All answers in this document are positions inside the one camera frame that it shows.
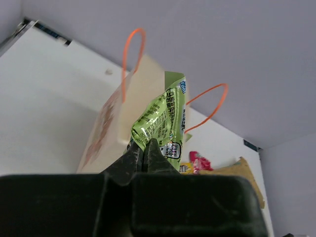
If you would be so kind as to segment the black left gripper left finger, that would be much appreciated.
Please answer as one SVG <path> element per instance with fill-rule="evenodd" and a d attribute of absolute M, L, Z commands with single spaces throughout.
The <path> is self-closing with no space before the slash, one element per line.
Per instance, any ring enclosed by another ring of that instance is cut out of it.
<path fill-rule="evenodd" d="M 135 142 L 131 142 L 127 151 L 102 173 L 116 184 L 126 186 L 136 172 L 142 171 L 143 159 L 143 150 Z"/>

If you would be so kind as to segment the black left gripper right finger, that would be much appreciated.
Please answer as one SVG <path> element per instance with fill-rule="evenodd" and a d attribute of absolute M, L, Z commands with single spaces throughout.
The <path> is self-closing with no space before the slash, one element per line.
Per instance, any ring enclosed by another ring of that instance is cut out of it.
<path fill-rule="evenodd" d="M 162 155 L 157 139 L 151 139 L 145 148 L 144 172 L 154 174 L 180 174 Z"/>

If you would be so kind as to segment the green snack packet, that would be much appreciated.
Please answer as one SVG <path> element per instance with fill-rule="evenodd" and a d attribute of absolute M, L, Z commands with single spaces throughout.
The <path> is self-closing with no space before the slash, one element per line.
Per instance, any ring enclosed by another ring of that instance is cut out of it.
<path fill-rule="evenodd" d="M 180 169 L 186 130 L 186 77 L 183 73 L 164 72 L 165 91 L 153 99 L 131 127 L 131 142 L 143 151 L 156 139 L 161 154 Z"/>

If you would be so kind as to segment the yellow M&M's packet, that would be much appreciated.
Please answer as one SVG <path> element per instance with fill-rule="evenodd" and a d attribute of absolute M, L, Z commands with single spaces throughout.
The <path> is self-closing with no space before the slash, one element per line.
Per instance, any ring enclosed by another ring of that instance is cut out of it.
<path fill-rule="evenodd" d="M 194 174 L 194 166 L 190 162 L 181 163 L 179 172 L 181 174 Z"/>

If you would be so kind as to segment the pink red snack packet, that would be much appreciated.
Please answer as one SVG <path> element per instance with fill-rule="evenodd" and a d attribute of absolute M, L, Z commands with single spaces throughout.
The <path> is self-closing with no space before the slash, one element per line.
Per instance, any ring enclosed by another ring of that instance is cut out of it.
<path fill-rule="evenodd" d="M 199 172 L 202 170 L 213 171 L 211 162 L 197 151 L 189 152 L 189 159 L 193 166 L 193 174 L 199 174 Z"/>

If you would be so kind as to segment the blue right corner label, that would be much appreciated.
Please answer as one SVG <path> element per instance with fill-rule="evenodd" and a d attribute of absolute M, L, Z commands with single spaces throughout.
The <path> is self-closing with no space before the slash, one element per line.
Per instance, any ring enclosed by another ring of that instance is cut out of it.
<path fill-rule="evenodd" d="M 243 143 L 244 143 L 244 145 L 245 145 L 246 147 L 248 147 L 248 148 L 250 148 L 250 149 L 252 149 L 252 150 L 254 150 L 254 151 L 256 151 L 256 152 L 259 152 L 259 151 L 261 150 L 260 147 L 257 147 L 257 146 L 253 145 L 252 143 L 250 143 L 250 142 L 248 142 L 248 141 L 246 141 L 246 140 L 243 140 Z"/>

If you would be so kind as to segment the blue corner label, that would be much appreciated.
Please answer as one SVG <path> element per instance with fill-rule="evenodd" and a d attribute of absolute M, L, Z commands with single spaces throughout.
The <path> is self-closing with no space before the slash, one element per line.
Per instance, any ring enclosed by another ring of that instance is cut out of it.
<path fill-rule="evenodd" d="M 243 140 L 243 143 L 244 143 L 244 145 L 245 145 L 246 147 L 248 147 L 248 148 L 250 148 L 250 149 L 252 149 L 252 150 L 254 150 L 254 151 L 256 151 L 256 152 L 259 152 L 259 151 L 261 150 L 260 147 L 257 147 L 257 146 L 253 145 L 252 143 L 250 143 L 250 142 L 248 142 L 248 141 L 246 141 L 246 140 Z"/>
<path fill-rule="evenodd" d="M 46 25 L 42 24 L 41 22 L 36 22 L 34 27 L 40 30 L 41 32 L 49 35 L 50 37 L 54 38 L 55 40 L 61 42 L 65 46 L 69 46 L 72 42 L 71 39 L 59 34 L 58 32 L 52 30 L 51 28 L 47 27 Z"/>

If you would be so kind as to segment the blue left corner label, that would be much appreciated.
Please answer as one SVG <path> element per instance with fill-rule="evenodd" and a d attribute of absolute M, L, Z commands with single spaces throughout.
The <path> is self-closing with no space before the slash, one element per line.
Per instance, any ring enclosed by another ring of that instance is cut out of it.
<path fill-rule="evenodd" d="M 41 22 L 36 22 L 34 27 L 40 30 L 41 32 L 49 35 L 50 37 L 54 38 L 55 40 L 61 42 L 65 46 L 69 46 L 72 42 L 71 39 L 59 34 L 58 32 L 52 30 L 51 28 L 47 27 L 46 25 L 42 24 Z"/>

